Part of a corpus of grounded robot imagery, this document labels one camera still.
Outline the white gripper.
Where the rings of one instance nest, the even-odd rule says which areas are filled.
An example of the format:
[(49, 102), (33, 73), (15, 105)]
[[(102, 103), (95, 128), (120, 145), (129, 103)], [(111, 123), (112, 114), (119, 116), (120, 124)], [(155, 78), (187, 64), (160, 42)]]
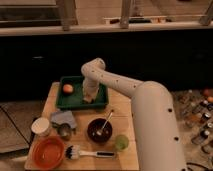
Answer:
[(97, 81), (85, 78), (83, 81), (83, 96), (87, 100), (95, 100), (99, 90)]

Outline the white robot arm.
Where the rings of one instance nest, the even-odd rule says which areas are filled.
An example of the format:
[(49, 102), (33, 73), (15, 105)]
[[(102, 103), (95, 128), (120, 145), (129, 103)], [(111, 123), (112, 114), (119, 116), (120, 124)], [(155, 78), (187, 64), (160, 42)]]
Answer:
[(140, 171), (187, 171), (173, 98), (155, 81), (110, 73), (101, 58), (81, 67), (83, 96), (94, 98), (103, 84), (131, 100)]

